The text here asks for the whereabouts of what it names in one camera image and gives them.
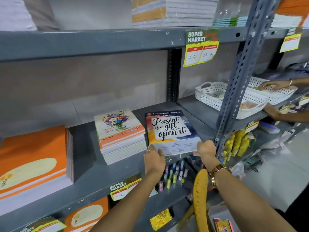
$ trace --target flower bouquet illustration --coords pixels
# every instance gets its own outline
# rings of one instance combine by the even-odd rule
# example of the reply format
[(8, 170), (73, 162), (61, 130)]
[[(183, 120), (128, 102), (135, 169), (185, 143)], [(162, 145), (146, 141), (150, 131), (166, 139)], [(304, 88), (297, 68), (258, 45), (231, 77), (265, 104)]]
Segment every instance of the flower bouquet illustration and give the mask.
[(115, 127), (115, 129), (120, 132), (127, 128), (124, 124), (130, 117), (125, 113), (125, 111), (111, 112), (102, 117), (102, 122), (105, 122), (107, 126)]

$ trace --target glass vase illustration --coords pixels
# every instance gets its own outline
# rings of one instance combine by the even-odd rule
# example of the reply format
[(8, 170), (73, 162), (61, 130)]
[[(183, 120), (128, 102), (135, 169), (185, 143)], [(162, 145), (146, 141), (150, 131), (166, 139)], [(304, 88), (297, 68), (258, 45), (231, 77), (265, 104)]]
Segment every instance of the glass vase illustration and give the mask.
[(123, 124), (123, 123), (120, 123), (120, 124), (116, 125), (116, 130), (118, 132), (121, 132), (121, 131), (125, 130), (126, 128), (127, 128), (127, 126), (125, 124)]

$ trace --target perforated metal post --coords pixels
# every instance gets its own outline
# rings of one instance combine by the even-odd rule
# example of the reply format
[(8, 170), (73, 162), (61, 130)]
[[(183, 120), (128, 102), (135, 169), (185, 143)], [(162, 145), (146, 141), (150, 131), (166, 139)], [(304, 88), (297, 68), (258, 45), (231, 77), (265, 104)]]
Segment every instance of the perforated metal post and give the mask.
[(249, 28), (244, 43), (239, 45), (231, 71), (219, 117), (215, 144), (217, 155), (223, 150), (226, 136), (232, 130), (249, 78), (281, 0), (253, 0), (246, 26)]
[(166, 101), (176, 102), (179, 94), (182, 49), (168, 50)]

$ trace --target forearm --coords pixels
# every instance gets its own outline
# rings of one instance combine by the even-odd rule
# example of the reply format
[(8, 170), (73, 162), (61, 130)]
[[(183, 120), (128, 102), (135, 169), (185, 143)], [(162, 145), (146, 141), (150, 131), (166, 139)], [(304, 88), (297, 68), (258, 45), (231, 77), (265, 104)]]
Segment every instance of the forearm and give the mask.
[(132, 231), (157, 183), (158, 177), (155, 173), (147, 174), (92, 228), (91, 232)]
[(292, 79), (291, 85), (309, 85), (309, 77)]
[(287, 114), (278, 113), (273, 118), (277, 121), (306, 123), (309, 122), (309, 111), (300, 111), (297, 113), (287, 113)]
[[(220, 161), (205, 157), (203, 162), (211, 171)], [(217, 188), (237, 226), (242, 232), (295, 232), (295, 230), (259, 195), (246, 187), (229, 171), (215, 175)]]

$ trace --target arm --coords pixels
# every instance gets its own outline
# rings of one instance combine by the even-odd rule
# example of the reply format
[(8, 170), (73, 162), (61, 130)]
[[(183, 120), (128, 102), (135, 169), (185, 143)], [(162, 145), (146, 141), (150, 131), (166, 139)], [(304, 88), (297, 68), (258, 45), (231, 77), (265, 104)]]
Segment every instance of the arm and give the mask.
[[(212, 141), (198, 143), (197, 152), (208, 171), (220, 164), (214, 157), (216, 147)], [(229, 171), (225, 169), (218, 171), (215, 181), (226, 206), (242, 232), (296, 232), (264, 199)]]
[(282, 88), (287, 88), (291, 85), (309, 85), (309, 77), (306, 78), (296, 78), (291, 80), (270, 80), (262, 83), (259, 88), (263, 88), (267, 85), (274, 85), (275, 87), (272, 90), (278, 90)]
[(270, 104), (267, 104), (264, 107), (264, 111), (277, 121), (290, 121), (299, 123), (309, 122), (309, 111), (282, 114), (276, 107)]
[(91, 232), (129, 232), (137, 222), (149, 195), (160, 181), (165, 169), (165, 157), (161, 149), (157, 152), (150, 145), (144, 154), (145, 177), (115, 207), (113, 207)]

